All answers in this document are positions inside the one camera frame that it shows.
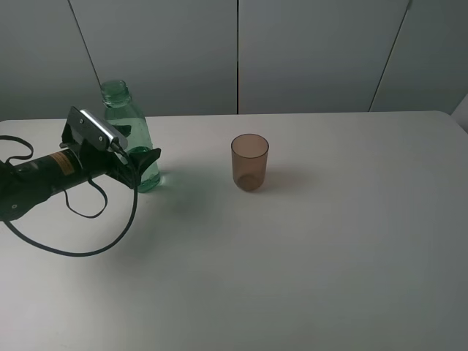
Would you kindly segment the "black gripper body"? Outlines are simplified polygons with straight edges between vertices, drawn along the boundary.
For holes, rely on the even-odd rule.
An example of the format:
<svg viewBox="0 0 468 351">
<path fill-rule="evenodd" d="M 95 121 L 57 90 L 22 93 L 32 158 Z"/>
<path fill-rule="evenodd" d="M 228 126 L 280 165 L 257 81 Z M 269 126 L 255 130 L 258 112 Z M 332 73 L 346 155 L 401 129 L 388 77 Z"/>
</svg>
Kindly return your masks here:
<svg viewBox="0 0 468 351">
<path fill-rule="evenodd" d="M 73 157 L 76 158 L 85 179 L 107 175 L 130 189 L 136 187 L 135 166 L 126 159 L 127 153 L 124 149 L 109 152 L 98 151 L 87 142 L 84 142 L 81 146 L 77 143 L 63 144 L 62 135 L 61 147 L 70 151 Z"/>
</svg>

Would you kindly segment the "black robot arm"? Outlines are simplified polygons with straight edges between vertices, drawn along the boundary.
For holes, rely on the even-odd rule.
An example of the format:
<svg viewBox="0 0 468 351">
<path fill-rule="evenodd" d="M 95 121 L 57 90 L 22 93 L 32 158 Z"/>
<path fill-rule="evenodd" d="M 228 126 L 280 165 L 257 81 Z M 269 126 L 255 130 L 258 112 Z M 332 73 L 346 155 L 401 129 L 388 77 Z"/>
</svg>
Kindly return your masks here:
<svg viewBox="0 0 468 351">
<path fill-rule="evenodd" d="M 141 183 L 143 173 L 158 160 L 159 148 L 124 150 L 131 128 L 115 128 L 105 121 L 68 118 L 61 136 L 61 150 L 34 159 L 31 154 L 1 163 L 1 220 L 19 219 L 50 197 L 87 183 L 100 194 L 94 179 L 107 175 L 130 189 Z"/>
</svg>

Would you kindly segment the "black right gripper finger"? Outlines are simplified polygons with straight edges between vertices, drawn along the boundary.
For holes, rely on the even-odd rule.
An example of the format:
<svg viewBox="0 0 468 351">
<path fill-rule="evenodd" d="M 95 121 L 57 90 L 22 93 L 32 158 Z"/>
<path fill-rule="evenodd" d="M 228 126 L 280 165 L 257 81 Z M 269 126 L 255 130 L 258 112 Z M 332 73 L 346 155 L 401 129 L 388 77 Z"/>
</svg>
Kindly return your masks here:
<svg viewBox="0 0 468 351">
<path fill-rule="evenodd" d="M 132 131 L 131 125 L 112 125 L 112 131 L 114 134 L 130 134 Z"/>
</svg>

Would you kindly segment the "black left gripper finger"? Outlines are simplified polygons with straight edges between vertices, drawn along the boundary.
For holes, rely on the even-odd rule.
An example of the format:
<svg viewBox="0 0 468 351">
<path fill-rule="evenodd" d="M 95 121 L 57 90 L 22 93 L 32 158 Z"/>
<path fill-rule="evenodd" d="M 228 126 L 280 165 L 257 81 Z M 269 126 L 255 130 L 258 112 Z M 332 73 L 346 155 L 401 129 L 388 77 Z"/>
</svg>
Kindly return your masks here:
<svg viewBox="0 0 468 351">
<path fill-rule="evenodd" d="M 129 151 L 129 158 L 138 172 L 145 172 L 160 158 L 160 155 L 160 148 L 136 147 Z"/>
</svg>

